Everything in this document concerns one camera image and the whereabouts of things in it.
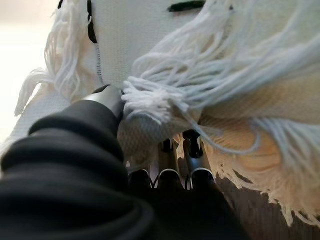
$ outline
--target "black fabric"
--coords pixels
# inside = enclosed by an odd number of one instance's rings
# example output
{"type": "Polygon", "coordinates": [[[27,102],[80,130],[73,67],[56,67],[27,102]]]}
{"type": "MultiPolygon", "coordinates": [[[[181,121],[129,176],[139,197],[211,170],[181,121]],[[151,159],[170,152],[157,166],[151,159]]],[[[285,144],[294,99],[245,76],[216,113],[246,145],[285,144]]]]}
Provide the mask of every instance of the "black fabric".
{"type": "Polygon", "coordinates": [[[117,128],[88,100],[36,122],[2,158],[0,239],[248,239],[216,194],[128,188],[117,128]]]}

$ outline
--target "white yarn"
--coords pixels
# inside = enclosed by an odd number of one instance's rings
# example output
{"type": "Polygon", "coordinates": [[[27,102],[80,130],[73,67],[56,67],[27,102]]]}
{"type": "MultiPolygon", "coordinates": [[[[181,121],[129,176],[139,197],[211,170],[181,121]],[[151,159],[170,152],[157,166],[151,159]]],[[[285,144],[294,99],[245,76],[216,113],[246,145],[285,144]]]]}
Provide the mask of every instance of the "white yarn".
{"type": "Polygon", "coordinates": [[[314,186],[320,185],[320,126],[278,118],[254,118],[259,127],[271,134],[282,154],[284,164],[293,169],[298,179],[306,176],[314,186]]]}
{"type": "Polygon", "coordinates": [[[55,10],[55,21],[44,50],[46,69],[35,69],[25,79],[14,111],[16,116],[23,112],[40,83],[52,84],[69,100],[79,94],[82,80],[77,64],[80,44],[88,27],[88,13],[85,14],[80,4],[79,0],[64,0],[62,7],[55,10]]]}
{"type": "Polygon", "coordinates": [[[149,53],[138,58],[133,63],[133,76],[124,82],[124,115],[132,118],[145,114],[165,123],[171,120],[170,109],[176,106],[214,147],[234,154],[254,151],[259,145],[258,134],[248,150],[226,149],[212,142],[188,111],[216,105],[283,76],[298,75],[320,61],[320,34],[308,42],[283,47],[283,43],[295,36],[299,20],[318,4],[317,0],[299,0],[296,11],[280,33],[249,48],[246,41],[251,33],[255,3],[254,0],[207,0],[194,20],[164,37],[149,53]],[[230,4],[244,7],[230,11],[230,4]],[[231,16],[241,27],[228,33],[231,16]],[[219,59],[231,46],[235,52],[219,59]]]}

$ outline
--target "woven fabric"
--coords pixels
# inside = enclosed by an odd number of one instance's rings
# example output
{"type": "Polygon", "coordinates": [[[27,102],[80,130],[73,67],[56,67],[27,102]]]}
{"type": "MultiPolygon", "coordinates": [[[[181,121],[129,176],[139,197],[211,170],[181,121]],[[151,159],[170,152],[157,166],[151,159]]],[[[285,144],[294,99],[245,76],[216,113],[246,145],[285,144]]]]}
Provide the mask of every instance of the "woven fabric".
{"type": "MultiPolygon", "coordinates": [[[[83,14],[79,16],[79,21],[87,21],[85,2],[65,0],[62,9],[72,3],[82,9],[83,14]]],[[[224,39],[242,27],[237,11],[244,11],[247,1],[225,2],[233,6],[235,14],[227,19],[224,39]]],[[[60,93],[63,92],[59,92],[54,84],[42,84],[36,97],[24,109],[4,147],[24,137],[35,120],[62,110],[70,102],[78,100],[102,84],[97,74],[97,48],[100,53],[104,84],[122,88],[123,81],[135,72],[135,69],[130,70],[130,66],[134,65],[137,58],[147,54],[165,35],[182,27],[197,15],[196,11],[181,14],[166,12],[166,8],[173,3],[176,1],[111,0],[107,4],[102,0],[92,1],[92,20],[98,44],[90,42],[87,36],[79,39],[81,48],[76,71],[80,76],[81,91],[73,97],[68,94],[62,96],[60,93]]],[[[250,38],[246,41],[245,47],[254,49],[263,40],[281,33],[295,12],[297,3],[297,0],[262,0],[255,4],[252,17],[254,25],[251,25],[250,38]]],[[[295,28],[297,34],[281,42],[281,47],[286,50],[303,45],[312,39],[319,32],[319,14],[320,7],[315,5],[308,14],[300,18],[295,28]]],[[[65,39],[62,37],[59,40],[60,47],[63,48],[65,39]]],[[[174,44],[177,43],[172,42],[167,45],[168,52],[171,50],[170,46],[174,44]]],[[[217,58],[228,59],[238,47],[236,44],[230,44],[217,58]]],[[[259,56],[263,51],[264,49],[257,48],[253,53],[259,56]]],[[[57,59],[60,59],[60,54],[58,51],[57,59]]],[[[316,151],[320,142],[314,137],[319,133],[320,125],[320,110],[317,105],[320,80],[319,72],[315,71],[320,69],[320,64],[317,57],[318,55],[315,55],[312,61],[314,64],[301,69],[300,74],[294,72],[281,75],[273,80],[272,84],[263,84],[254,91],[248,90],[217,104],[208,105],[203,109],[201,116],[195,111],[190,112],[194,120],[199,120],[199,124],[211,140],[225,149],[232,149],[235,152],[247,150],[259,136],[258,148],[246,154],[224,152],[206,143],[205,150],[212,172],[219,174],[220,177],[229,178],[238,188],[246,187],[268,193],[271,202],[281,205],[289,225],[292,223],[291,211],[294,211],[304,222],[320,227],[320,222],[316,219],[316,216],[320,215],[320,182],[319,177],[310,175],[312,172],[316,174],[320,172],[320,156],[316,151]],[[308,156],[305,162],[294,162],[284,157],[284,149],[279,144],[282,138],[277,139],[279,135],[268,131],[269,126],[274,126],[273,129],[276,129],[278,125],[281,126],[279,132],[283,131],[281,137],[286,136],[288,132],[300,136],[299,142],[286,139],[287,144],[285,142],[283,144],[293,148],[291,152],[296,155],[308,156]],[[312,137],[304,139],[305,132],[309,133],[307,136],[312,137]],[[299,145],[298,150],[294,151],[296,145],[299,145]]],[[[303,61],[304,59],[298,59],[297,65],[303,61]]],[[[145,69],[148,70],[153,64],[154,62],[150,60],[145,69]]],[[[159,142],[191,128],[190,122],[178,109],[173,107],[172,112],[171,121],[162,124],[142,114],[122,121],[118,139],[132,168],[148,164],[147,153],[159,142]]],[[[181,143],[181,137],[176,136],[176,139],[181,143]]]]}

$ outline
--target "black sleeve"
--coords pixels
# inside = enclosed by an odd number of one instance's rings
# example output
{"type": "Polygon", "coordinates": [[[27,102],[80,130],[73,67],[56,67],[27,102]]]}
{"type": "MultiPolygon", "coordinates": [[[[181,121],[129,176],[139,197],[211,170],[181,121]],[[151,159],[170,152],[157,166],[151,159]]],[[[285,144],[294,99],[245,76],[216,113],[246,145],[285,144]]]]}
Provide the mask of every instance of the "black sleeve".
{"type": "Polygon", "coordinates": [[[128,184],[118,122],[82,100],[36,122],[3,156],[0,239],[140,239],[151,207],[122,194],[128,184]]]}

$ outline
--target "fringe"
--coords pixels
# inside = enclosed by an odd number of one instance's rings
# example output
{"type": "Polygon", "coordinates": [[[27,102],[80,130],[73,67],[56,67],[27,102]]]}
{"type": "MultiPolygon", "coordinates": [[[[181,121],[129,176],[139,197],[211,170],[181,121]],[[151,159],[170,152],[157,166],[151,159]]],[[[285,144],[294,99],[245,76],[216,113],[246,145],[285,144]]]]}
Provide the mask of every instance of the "fringe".
{"type": "MultiPolygon", "coordinates": [[[[251,37],[256,4],[254,0],[207,0],[194,20],[138,58],[133,63],[132,76],[124,82],[124,116],[131,119],[146,115],[163,124],[172,121],[172,109],[178,109],[178,115],[207,141],[209,157],[225,155],[223,160],[211,162],[216,174],[229,178],[238,188],[268,193],[271,203],[281,205],[289,226],[294,212],[303,222],[320,227],[316,218],[320,214],[319,198],[313,199],[320,196],[319,125],[253,118],[248,124],[255,142],[248,149],[238,150],[216,143],[212,136],[217,135],[209,133],[192,117],[193,111],[215,106],[286,76],[299,76],[320,63],[317,32],[309,40],[287,44],[299,34],[297,26],[303,16],[318,7],[319,1],[299,0],[281,32],[249,47],[246,43],[251,37]],[[230,24],[237,27],[226,34],[230,24]],[[261,129],[274,139],[281,164],[250,171],[241,166],[238,158],[254,154],[261,147],[261,129]],[[241,179],[235,171],[251,182],[241,179]]],[[[320,74],[319,68],[312,71],[320,74]]]]}
{"type": "Polygon", "coordinates": [[[77,72],[80,44],[91,21],[80,4],[79,0],[64,0],[62,7],[55,10],[44,50],[46,69],[35,69],[25,79],[14,111],[16,116],[23,112],[38,84],[53,85],[69,100],[80,93],[82,80],[77,72]]]}

